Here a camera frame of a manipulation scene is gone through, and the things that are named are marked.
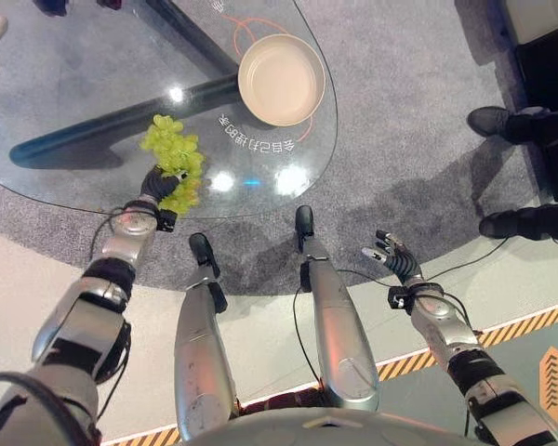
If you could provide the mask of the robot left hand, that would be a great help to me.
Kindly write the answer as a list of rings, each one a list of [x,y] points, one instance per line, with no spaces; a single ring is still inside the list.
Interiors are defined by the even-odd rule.
[[[141,199],[160,203],[170,196],[186,177],[185,171],[168,176],[160,166],[155,165],[142,180],[139,196]]]

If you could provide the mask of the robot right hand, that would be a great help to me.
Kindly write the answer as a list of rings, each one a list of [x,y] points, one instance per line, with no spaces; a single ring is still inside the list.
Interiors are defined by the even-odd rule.
[[[423,282],[419,262],[393,233],[377,230],[374,247],[364,247],[362,254],[374,259],[396,276],[404,286]]]

